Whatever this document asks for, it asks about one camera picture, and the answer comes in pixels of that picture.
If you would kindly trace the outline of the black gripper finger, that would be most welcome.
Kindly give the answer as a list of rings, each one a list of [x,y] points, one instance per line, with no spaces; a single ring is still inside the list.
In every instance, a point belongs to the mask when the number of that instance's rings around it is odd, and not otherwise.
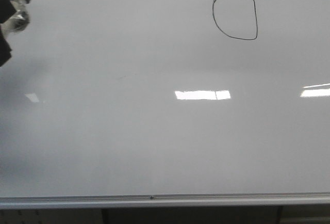
[[[11,58],[11,47],[7,41],[5,24],[16,13],[10,0],[1,0],[1,67]]]

